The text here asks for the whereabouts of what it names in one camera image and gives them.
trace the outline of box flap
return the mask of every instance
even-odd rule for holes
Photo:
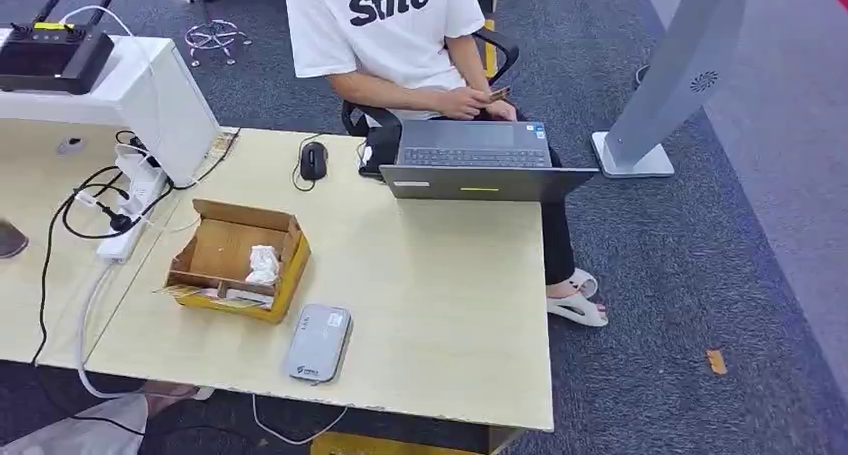
[[[201,198],[194,199],[193,205],[201,218],[212,220],[250,225],[281,232],[288,231],[289,224],[295,223],[292,215],[261,208],[244,207]]]

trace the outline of stand base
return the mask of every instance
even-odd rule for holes
[[[647,155],[636,162],[635,165],[620,166],[616,165],[612,156],[606,149],[607,133],[595,132],[592,134],[592,146],[595,148],[595,154],[601,163],[601,170],[607,178],[651,178],[651,177],[670,177],[674,175],[674,166],[668,155],[665,154],[665,149],[661,144],[657,144]]]

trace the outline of router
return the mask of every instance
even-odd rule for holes
[[[108,7],[112,0],[102,0]],[[59,91],[82,95],[91,91],[114,44],[97,28],[103,12],[88,23],[47,22],[59,0],[48,0],[32,23],[12,23],[0,46],[0,90]]]

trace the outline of white slide sandal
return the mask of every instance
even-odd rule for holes
[[[548,313],[567,318],[587,327],[605,327],[609,319],[601,316],[597,305],[578,293],[565,298],[548,298]]]
[[[579,290],[586,298],[592,298],[598,293],[598,280],[586,270],[575,268],[574,274],[568,279],[568,283]]]

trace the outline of gray portable router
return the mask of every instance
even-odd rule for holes
[[[332,380],[339,367],[350,322],[350,312],[343,308],[318,304],[303,307],[283,361],[283,370],[303,380]]]

